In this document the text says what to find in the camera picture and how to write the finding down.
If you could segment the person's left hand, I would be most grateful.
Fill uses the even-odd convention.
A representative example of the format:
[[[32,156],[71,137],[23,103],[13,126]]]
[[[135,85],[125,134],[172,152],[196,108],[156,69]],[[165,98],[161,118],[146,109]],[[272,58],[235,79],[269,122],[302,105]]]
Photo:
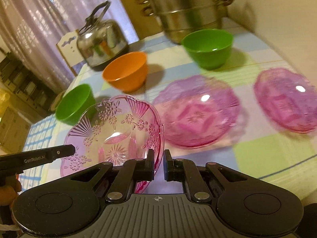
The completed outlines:
[[[18,180],[18,175],[15,176],[12,185],[5,185],[1,187],[0,204],[1,206],[10,206],[17,198],[18,193],[21,192],[22,186]]]

